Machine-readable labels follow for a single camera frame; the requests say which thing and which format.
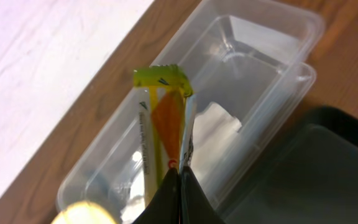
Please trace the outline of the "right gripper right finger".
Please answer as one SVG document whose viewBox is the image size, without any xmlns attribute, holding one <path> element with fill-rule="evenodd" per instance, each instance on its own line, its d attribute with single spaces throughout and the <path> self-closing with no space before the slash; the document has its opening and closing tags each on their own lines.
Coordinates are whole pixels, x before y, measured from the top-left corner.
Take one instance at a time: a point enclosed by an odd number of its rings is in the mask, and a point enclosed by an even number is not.
<svg viewBox="0 0 358 224">
<path fill-rule="evenodd" d="M 180 223 L 225 224 L 210 205 L 191 167 L 184 166 L 180 177 Z"/>
</svg>

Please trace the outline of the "white napkin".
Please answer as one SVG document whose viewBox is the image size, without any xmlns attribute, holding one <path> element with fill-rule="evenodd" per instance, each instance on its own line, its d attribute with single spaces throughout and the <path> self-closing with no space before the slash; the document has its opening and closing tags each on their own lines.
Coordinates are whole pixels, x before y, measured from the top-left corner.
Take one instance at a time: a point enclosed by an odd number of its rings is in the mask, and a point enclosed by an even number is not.
<svg viewBox="0 0 358 224">
<path fill-rule="evenodd" d="M 195 151 L 187 166 L 191 167 L 206 198 L 214 209 L 214 196 L 223 188 L 233 167 L 229 161 L 229 146 L 238 135 L 241 122 L 231 116 L 222 106 L 212 102 L 196 115 L 193 128 Z M 125 219 L 133 223 L 145 210 L 139 203 L 126 207 Z"/>
</svg>

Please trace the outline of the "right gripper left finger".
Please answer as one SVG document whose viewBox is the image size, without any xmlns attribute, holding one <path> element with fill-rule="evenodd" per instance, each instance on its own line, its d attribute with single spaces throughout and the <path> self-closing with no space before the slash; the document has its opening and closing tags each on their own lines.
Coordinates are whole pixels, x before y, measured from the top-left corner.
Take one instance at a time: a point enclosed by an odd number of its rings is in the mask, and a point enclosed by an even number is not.
<svg viewBox="0 0 358 224">
<path fill-rule="evenodd" d="M 170 169 L 145 210 L 133 224 L 178 224 L 180 222 L 180 177 Z"/>
</svg>

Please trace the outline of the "green orange snack wrapper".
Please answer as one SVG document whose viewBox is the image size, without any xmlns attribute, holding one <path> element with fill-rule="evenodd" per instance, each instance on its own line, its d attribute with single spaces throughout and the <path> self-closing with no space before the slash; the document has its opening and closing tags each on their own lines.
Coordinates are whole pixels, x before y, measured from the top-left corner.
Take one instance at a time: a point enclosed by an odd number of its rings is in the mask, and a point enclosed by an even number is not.
<svg viewBox="0 0 358 224">
<path fill-rule="evenodd" d="M 178 65 L 157 65 L 134 71 L 139 105 L 140 146 L 147 206 L 166 173 L 190 158 L 195 115 L 191 83 Z"/>
</svg>

